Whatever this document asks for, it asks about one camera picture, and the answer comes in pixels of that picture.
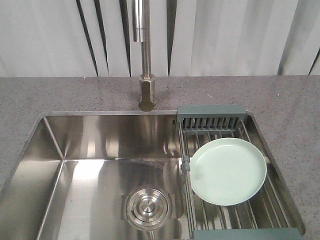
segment gray speckled countertop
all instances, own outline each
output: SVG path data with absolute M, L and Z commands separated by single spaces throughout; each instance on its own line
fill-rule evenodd
M 0 78 L 0 189 L 37 117 L 51 111 L 139 110 L 136 77 Z M 157 110 L 242 104 L 251 111 L 306 226 L 320 235 L 320 76 L 159 77 Z

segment sink basin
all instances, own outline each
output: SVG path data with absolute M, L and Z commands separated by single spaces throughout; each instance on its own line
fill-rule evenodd
M 303 233 L 254 119 L 248 114 L 243 124 L 266 156 L 269 181 L 247 203 L 219 207 L 193 193 L 187 202 L 176 111 L 46 113 L 2 191 L 0 239 L 177 240 L 191 239 L 193 230 L 234 228 Z M 186 134 L 190 156 L 215 137 Z

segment dish rack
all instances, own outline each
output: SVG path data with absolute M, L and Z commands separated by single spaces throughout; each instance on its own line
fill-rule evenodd
M 305 232 L 300 214 L 281 181 L 255 119 L 243 106 L 181 106 L 178 107 L 176 128 L 182 156 L 182 192 L 191 238 L 197 230 L 297 228 L 301 235 Z M 192 191 L 190 159 L 202 145 L 219 138 L 239 138 L 254 144 L 267 164 L 262 188 L 252 198 L 237 205 L 214 205 Z

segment faucet base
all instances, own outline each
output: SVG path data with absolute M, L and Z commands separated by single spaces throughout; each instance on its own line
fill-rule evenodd
M 150 79 L 144 79 L 143 75 L 139 77 L 141 98 L 138 106 L 143 112 L 150 112 L 156 106 L 155 79 L 152 74 Z

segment gray rack handle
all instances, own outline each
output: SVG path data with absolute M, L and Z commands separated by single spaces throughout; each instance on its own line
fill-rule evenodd
M 182 105 L 177 108 L 177 120 L 186 118 L 239 118 L 247 115 L 242 105 Z

